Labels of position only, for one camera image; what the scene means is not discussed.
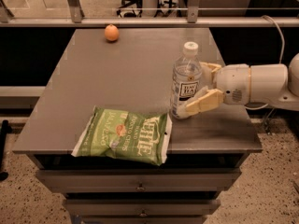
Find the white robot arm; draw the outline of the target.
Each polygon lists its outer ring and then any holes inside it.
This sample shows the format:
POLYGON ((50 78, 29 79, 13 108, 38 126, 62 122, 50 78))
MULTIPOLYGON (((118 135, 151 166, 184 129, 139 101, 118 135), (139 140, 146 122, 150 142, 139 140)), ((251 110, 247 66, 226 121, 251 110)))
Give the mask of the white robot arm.
POLYGON ((218 108, 221 104, 270 105, 299 110, 299 54, 289 65, 206 63, 207 85, 178 107, 181 119, 218 108))

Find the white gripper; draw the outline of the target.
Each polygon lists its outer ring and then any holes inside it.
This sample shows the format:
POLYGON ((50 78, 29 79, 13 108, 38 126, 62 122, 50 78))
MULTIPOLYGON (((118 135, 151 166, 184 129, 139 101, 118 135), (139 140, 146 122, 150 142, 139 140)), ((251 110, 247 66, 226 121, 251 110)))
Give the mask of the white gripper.
POLYGON ((217 89, 203 87, 193 98, 178 106, 179 116, 194 116, 216 109, 223 101, 227 105, 245 105, 249 102, 250 68, 248 65, 232 64, 222 67, 217 63, 205 62, 200 62, 200 65, 207 85, 213 83, 216 75, 217 89))

